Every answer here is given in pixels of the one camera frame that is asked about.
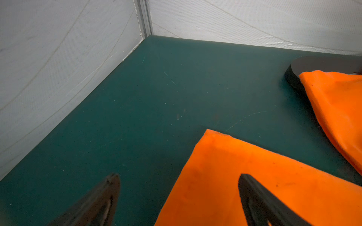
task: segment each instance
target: metal corner post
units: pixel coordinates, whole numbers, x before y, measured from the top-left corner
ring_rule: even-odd
[[[134,0],[138,21],[144,38],[153,34],[148,0]]]

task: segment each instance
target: teal floor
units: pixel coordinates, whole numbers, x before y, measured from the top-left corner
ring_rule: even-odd
[[[307,55],[327,54],[147,38],[0,181],[2,215],[45,225],[116,172],[114,225],[153,225],[208,128],[362,185],[283,78]]]

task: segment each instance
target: white fabric wall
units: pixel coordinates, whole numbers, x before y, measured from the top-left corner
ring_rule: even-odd
[[[362,55],[362,0],[148,0],[155,35]]]
[[[0,180],[132,52],[140,33],[133,0],[0,1]]]

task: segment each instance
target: orange fabric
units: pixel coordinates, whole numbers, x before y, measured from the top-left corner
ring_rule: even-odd
[[[361,225],[362,187],[212,130],[196,145],[155,225],[247,225],[241,173],[314,226]]]
[[[362,76],[314,71],[300,80],[327,137],[362,175]]]

